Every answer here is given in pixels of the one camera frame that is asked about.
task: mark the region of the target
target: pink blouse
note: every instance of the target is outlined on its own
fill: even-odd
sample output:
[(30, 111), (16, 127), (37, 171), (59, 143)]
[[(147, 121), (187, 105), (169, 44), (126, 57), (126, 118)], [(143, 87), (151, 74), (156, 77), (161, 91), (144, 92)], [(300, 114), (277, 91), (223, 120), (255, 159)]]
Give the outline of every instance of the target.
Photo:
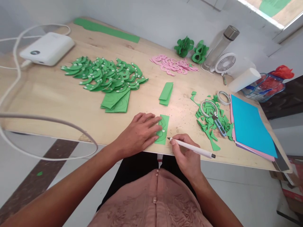
[(212, 227), (190, 189), (165, 169), (121, 187), (88, 226)]

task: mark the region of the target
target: blue paper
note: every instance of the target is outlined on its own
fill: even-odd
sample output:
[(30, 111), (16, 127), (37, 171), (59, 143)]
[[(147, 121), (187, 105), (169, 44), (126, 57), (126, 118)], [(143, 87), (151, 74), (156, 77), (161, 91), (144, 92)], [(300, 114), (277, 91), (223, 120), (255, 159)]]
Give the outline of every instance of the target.
[(265, 128), (258, 108), (232, 95), (237, 141), (277, 158), (274, 142)]

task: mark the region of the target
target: brown floor stripe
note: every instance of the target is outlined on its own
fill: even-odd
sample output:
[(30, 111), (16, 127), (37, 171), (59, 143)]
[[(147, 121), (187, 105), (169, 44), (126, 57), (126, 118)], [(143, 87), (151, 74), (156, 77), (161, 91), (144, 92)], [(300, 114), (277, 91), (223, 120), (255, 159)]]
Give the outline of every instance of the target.
[[(78, 143), (79, 142), (57, 139), (44, 157), (68, 158)], [(1, 207), (0, 225), (7, 218), (17, 213), (22, 207), (46, 191), (64, 163), (65, 161), (40, 160), (12, 196)]]

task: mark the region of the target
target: mini fan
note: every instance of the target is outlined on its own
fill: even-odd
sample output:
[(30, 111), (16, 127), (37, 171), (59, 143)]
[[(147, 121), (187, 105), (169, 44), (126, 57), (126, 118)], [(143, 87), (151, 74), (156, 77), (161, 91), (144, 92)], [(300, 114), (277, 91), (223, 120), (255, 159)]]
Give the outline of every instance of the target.
[(220, 56), (215, 67), (210, 68), (210, 71), (211, 72), (216, 71), (217, 73), (221, 73), (221, 76), (223, 76), (224, 85), (226, 85), (224, 74), (232, 67), (234, 67), (235, 63), (236, 63), (236, 55), (234, 53), (225, 52)]

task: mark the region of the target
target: pen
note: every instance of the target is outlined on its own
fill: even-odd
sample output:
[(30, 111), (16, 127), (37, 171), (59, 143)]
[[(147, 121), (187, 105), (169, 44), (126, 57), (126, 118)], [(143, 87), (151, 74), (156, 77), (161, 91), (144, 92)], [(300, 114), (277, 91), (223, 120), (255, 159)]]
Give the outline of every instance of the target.
[(211, 158), (216, 158), (216, 155), (215, 155), (215, 154), (213, 154), (213, 153), (211, 153), (211, 152), (209, 152), (209, 151), (207, 151), (207, 150), (204, 150), (204, 149), (195, 147), (195, 146), (193, 146), (193, 145), (190, 145), (190, 144), (188, 144), (188, 143), (182, 142), (182, 141), (180, 141), (180, 140), (176, 140), (176, 139), (175, 139), (175, 141), (176, 141), (180, 146), (186, 147), (186, 148), (192, 150), (193, 152), (195, 152), (195, 153), (197, 153), (197, 154), (203, 155), (203, 156), (205, 156), (205, 157), (207, 157), (207, 158), (210, 158), (210, 159), (211, 159)]

